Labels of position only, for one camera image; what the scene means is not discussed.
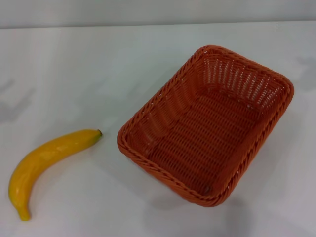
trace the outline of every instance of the basket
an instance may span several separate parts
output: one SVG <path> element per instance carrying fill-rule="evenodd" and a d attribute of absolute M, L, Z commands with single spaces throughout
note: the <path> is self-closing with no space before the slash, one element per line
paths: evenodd
<path fill-rule="evenodd" d="M 187 201 L 217 206 L 293 94 L 283 75 L 205 46 L 121 128 L 118 147 Z"/>

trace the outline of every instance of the white table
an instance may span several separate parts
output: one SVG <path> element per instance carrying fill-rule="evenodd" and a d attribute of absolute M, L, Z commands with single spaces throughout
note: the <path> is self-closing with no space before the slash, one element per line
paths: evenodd
<path fill-rule="evenodd" d="M 121 154 L 121 126 L 199 47 L 233 50 L 295 95 L 229 199 L 190 204 Z M 1 237 L 316 235 L 316 22 L 0 30 Z M 7 197 L 16 164 L 82 128 L 106 133 L 36 182 L 32 219 Z"/>

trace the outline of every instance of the rectangular basket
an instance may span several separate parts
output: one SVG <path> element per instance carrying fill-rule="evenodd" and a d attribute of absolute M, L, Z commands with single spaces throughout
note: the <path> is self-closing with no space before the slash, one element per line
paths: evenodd
<path fill-rule="evenodd" d="M 217 206 L 293 94 L 283 75 L 205 46 L 121 128 L 118 147 L 187 201 Z"/>

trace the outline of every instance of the basket rim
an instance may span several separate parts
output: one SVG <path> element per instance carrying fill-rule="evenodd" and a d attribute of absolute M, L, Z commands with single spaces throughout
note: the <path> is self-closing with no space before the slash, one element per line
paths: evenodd
<path fill-rule="evenodd" d="M 251 69 L 257 70 L 257 71 L 264 71 L 264 73 L 274 80 L 276 80 L 278 83 L 283 85 L 285 88 L 285 93 L 282 97 L 281 102 L 278 103 L 276 108 L 272 110 L 267 116 L 262 119 L 260 123 L 255 125 L 255 127 L 252 129 L 252 131 L 246 136 L 245 140 L 242 142 L 240 147 L 238 148 L 238 152 L 234 152 L 233 156 L 236 159 L 237 163 L 234 165 L 233 170 L 226 170 L 224 171 L 226 173 L 226 182 L 218 187 L 216 190 L 220 190 L 219 192 L 216 192 L 214 194 L 208 194 L 208 195 L 201 195 L 197 193 L 195 190 L 192 190 L 188 188 L 183 182 L 175 178 L 171 173 L 164 170 L 160 166 L 158 166 L 156 163 L 148 160 L 144 155 L 139 153 L 138 151 L 133 150 L 129 143 L 126 140 L 126 135 L 129 133 L 129 131 L 143 118 L 145 117 L 150 110 L 157 104 L 161 99 L 163 98 L 164 94 L 168 93 L 171 88 L 176 84 L 176 82 L 186 73 L 187 69 L 190 65 L 196 63 L 198 60 L 200 60 L 205 53 L 208 53 L 210 50 L 216 51 L 218 54 L 223 54 L 227 57 L 233 57 L 236 61 L 242 61 L 243 64 L 251 64 L 249 67 Z M 287 106 L 291 102 L 294 95 L 294 87 L 293 84 L 290 82 L 288 78 L 285 76 L 272 71 L 271 69 L 262 66 L 254 61 L 251 61 L 235 52 L 232 52 L 226 48 L 223 48 L 221 46 L 214 46 L 214 45 L 207 45 L 200 49 L 198 49 L 195 54 L 175 73 L 175 75 L 139 110 L 135 113 L 135 115 L 120 129 L 117 136 L 117 143 L 118 148 L 120 151 L 131 158 L 135 163 L 140 165 L 143 169 L 145 169 L 150 174 L 154 175 L 156 178 L 158 178 L 160 181 L 167 184 L 171 189 L 173 189 L 176 192 L 182 193 L 184 196 L 191 198 L 197 198 L 200 200 L 201 205 L 203 205 L 205 202 L 219 202 L 220 200 L 225 200 L 227 195 L 230 194 L 229 188 L 231 188 L 231 191 L 234 189 L 235 185 L 237 184 L 237 181 L 242 176 L 242 174 L 247 169 L 248 164 L 245 164 L 247 157 L 250 156 L 250 154 L 253 154 L 253 156 L 258 152 L 258 148 L 261 146 L 258 146 L 258 143 L 263 143 L 265 139 L 267 138 L 268 134 L 271 132 L 271 128 L 274 127 L 274 125 L 277 123 L 278 119 L 281 117 L 281 115 L 285 112 Z M 158 177 L 157 173 L 163 174 L 166 178 L 165 180 L 161 180 L 161 178 Z M 172 187 L 172 184 L 176 183 L 178 188 Z"/>

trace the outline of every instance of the yellow banana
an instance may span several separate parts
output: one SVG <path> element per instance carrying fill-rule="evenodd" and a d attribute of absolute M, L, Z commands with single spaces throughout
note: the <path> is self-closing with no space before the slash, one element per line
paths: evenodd
<path fill-rule="evenodd" d="M 56 138 L 27 154 L 16 166 L 9 182 L 9 199 L 22 221 L 30 219 L 28 201 L 33 183 L 56 162 L 95 144 L 100 130 L 81 130 Z"/>

